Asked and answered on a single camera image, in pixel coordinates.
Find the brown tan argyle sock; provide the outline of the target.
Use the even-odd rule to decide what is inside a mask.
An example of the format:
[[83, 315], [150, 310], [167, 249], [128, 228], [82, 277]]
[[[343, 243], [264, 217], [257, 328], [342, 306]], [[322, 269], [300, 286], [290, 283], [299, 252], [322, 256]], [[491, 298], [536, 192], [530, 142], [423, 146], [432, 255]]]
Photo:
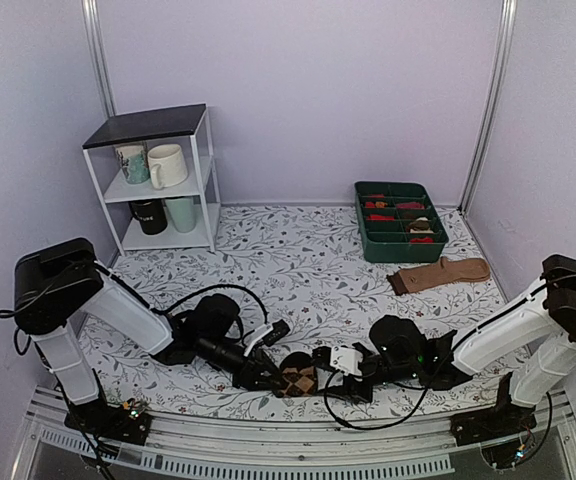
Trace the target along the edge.
[[286, 385], [273, 394], [277, 398], [303, 398], [318, 394], [319, 382], [313, 358], [301, 351], [292, 352], [280, 364], [279, 370]]

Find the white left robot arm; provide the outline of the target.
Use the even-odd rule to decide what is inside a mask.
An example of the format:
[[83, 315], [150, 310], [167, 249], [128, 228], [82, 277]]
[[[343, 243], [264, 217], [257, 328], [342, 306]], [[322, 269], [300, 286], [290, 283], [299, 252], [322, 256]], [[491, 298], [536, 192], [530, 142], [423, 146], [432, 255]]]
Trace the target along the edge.
[[75, 238], [21, 257], [14, 267], [17, 327], [38, 347], [79, 419], [96, 434], [116, 426], [114, 408], [101, 400], [102, 388], [88, 364], [69, 321], [85, 314], [103, 321], [134, 342], [156, 362], [185, 365], [201, 358], [230, 373], [236, 388], [280, 391], [287, 386], [258, 342], [273, 332], [264, 323], [255, 338], [228, 337], [241, 326], [239, 306], [217, 284], [193, 293], [197, 305], [182, 300], [161, 310], [99, 263], [94, 247]]

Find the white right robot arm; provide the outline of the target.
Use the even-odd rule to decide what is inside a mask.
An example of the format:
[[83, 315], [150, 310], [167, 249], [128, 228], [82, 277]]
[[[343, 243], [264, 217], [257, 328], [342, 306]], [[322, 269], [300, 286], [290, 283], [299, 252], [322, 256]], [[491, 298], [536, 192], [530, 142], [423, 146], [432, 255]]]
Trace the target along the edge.
[[319, 347], [316, 367], [344, 375], [335, 395], [371, 402], [377, 383], [415, 378], [428, 390], [446, 391], [469, 382], [498, 358], [534, 340], [538, 352], [499, 387], [506, 397], [485, 415], [485, 427], [505, 436], [520, 424], [524, 409], [576, 366], [576, 260], [554, 254], [542, 274], [498, 312], [471, 328], [429, 338], [410, 319], [386, 315], [369, 330], [374, 348]]

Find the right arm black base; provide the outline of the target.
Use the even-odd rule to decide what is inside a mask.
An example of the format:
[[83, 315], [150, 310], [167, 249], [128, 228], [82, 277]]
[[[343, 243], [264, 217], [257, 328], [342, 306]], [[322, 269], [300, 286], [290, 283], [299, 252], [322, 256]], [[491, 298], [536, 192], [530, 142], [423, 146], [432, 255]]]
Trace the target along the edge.
[[511, 403], [511, 377], [512, 374], [508, 373], [500, 380], [494, 406], [455, 414], [450, 418], [450, 432], [458, 446], [518, 434], [536, 426], [535, 407]]

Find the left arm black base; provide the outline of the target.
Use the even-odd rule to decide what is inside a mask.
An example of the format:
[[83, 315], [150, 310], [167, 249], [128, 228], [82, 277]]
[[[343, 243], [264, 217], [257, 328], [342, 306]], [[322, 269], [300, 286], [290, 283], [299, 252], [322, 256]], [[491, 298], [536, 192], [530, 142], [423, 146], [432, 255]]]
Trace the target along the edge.
[[120, 405], [111, 405], [106, 400], [99, 380], [97, 386], [99, 393], [95, 398], [77, 405], [60, 385], [68, 409], [64, 424], [96, 439], [144, 446], [152, 423], [152, 416], [147, 412], [148, 404], [144, 400], [129, 398]]

